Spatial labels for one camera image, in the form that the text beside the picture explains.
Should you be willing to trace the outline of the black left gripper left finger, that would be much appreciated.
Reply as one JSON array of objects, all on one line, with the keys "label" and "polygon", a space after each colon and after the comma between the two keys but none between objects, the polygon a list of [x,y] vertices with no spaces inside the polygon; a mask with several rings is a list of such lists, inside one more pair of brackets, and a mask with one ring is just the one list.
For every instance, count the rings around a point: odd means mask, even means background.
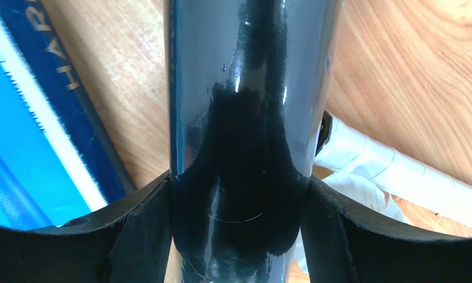
[{"label": "black left gripper left finger", "polygon": [[163,282],[171,248],[170,178],[61,227],[0,227],[0,282]]}]

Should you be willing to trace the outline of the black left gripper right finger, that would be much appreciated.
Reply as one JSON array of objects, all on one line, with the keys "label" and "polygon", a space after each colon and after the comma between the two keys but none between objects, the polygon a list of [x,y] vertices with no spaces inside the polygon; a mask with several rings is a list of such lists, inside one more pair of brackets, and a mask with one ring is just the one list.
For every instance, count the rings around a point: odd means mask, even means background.
[{"label": "black left gripper right finger", "polygon": [[316,177],[301,234],[311,282],[472,282],[472,238],[396,221]]}]

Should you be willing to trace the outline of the black shuttlecock tube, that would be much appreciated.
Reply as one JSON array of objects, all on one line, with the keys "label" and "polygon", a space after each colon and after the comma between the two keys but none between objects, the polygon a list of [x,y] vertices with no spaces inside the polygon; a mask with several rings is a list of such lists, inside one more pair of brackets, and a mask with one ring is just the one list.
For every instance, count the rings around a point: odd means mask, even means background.
[{"label": "black shuttlecock tube", "polygon": [[342,1],[165,1],[180,282],[286,282]]}]

